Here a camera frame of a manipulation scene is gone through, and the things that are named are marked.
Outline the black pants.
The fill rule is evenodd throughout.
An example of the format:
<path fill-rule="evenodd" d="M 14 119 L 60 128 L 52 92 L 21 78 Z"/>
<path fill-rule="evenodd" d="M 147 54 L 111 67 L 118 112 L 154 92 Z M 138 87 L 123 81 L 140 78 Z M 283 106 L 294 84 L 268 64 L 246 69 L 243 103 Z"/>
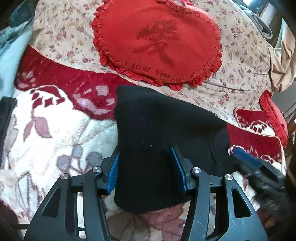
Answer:
<path fill-rule="evenodd" d="M 145 213 L 189 200 L 177 181 L 172 146 L 207 174 L 237 171 L 236 158 L 228 154 L 226 122 L 213 113 L 150 88 L 121 85 L 116 93 L 119 162 L 114 201 L 124 211 Z"/>

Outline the small red frilled pillow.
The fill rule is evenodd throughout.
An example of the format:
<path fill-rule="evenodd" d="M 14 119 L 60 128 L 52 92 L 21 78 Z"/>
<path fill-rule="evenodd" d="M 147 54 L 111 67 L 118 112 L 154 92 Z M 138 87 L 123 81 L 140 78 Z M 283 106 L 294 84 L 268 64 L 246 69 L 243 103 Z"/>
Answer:
<path fill-rule="evenodd" d="M 259 104 L 261 109 L 265 112 L 269 123 L 272 125 L 276 136 L 280 139 L 281 144 L 285 148 L 288 142 L 288 129 L 285 118 L 280 109 L 272 101 L 272 94 L 269 91 L 264 91 L 260 96 Z"/>

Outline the red and white blanket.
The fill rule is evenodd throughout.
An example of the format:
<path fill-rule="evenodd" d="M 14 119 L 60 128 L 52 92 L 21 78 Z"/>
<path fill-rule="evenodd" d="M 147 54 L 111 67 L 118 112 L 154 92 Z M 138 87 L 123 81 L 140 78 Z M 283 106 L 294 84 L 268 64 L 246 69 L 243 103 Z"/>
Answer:
<path fill-rule="evenodd" d="M 83 95 L 108 111 L 97 118 L 80 111 L 66 89 L 90 77 L 98 85 Z M 84 174 L 111 154 L 117 142 L 113 111 L 119 84 L 126 81 L 58 64 L 27 47 L 16 73 L 17 103 L 3 134 L 3 221 L 28 224 L 60 174 Z"/>

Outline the beige curtain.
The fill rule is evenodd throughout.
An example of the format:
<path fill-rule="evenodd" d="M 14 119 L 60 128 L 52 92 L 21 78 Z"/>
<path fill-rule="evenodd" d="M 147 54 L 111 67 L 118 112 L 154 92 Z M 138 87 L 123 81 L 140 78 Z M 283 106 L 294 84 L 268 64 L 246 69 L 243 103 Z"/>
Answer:
<path fill-rule="evenodd" d="M 275 90 L 283 92 L 295 79 L 295 36 L 282 19 L 276 47 L 269 46 L 270 78 Z"/>

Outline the black smartphone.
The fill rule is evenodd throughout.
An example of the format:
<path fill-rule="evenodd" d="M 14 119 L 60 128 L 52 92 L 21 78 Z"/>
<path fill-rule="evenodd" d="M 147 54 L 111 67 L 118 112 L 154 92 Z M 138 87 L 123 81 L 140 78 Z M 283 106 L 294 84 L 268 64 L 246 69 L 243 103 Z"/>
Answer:
<path fill-rule="evenodd" d="M 17 100 L 12 97 L 1 98 L 1 169 L 5 168 L 6 158 L 18 136 L 15 128 L 16 117 L 12 115 Z"/>

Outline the grey folded cloth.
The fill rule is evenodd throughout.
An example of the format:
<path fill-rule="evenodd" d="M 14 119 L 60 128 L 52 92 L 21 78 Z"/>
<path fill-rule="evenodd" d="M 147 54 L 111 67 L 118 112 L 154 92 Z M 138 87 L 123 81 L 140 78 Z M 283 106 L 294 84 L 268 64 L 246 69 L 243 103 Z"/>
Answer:
<path fill-rule="evenodd" d="M 239 5 L 240 9 L 252 20 L 260 34 L 267 40 L 273 38 L 273 32 L 270 27 L 253 11 L 244 7 L 243 5 Z"/>

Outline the red heart-shaped pillow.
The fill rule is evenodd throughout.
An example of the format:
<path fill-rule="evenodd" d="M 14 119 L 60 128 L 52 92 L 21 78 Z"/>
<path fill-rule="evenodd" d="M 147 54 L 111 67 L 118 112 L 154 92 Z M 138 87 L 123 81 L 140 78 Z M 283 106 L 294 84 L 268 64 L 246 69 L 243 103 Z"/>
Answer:
<path fill-rule="evenodd" d="M 181 90 L 221 67 L 220 29 L 203 10 L 175 1 L 104 1 L 92 22 L 103 66 L 132 80 Z"/>

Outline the floral beige quilt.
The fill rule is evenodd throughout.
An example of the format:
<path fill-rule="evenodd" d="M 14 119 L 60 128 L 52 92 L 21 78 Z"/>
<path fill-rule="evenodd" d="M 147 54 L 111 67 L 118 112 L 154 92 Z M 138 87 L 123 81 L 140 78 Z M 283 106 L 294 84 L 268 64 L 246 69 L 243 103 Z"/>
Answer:
<path fill-rule="evenodd" d="M 39 1 L 31 46 L 56 63 L 80 70 L 109 73 L 99 62 L 91 23 L 102 1 Z M 155 90 L 198 105 L 233 125 L 234 109 L 259 109 L 259 98 L 271 90 L 270 54 L 266 40 L 232 1 L 192 1 L 221 30 L 222 66 L 201 86 Z"/>

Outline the light blue fleece jacket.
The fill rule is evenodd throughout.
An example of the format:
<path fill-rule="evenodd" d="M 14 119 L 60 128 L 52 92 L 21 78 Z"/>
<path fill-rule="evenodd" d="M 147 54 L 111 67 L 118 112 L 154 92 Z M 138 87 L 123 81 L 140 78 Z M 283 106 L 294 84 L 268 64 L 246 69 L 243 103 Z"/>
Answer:
<path fill-rule="evenodd" d="M 32 37 L 34 19 L 32 17 L 17 27 L 1 30 L 1 97 L 12 97 L 15 93 L 16 72 Z"/>

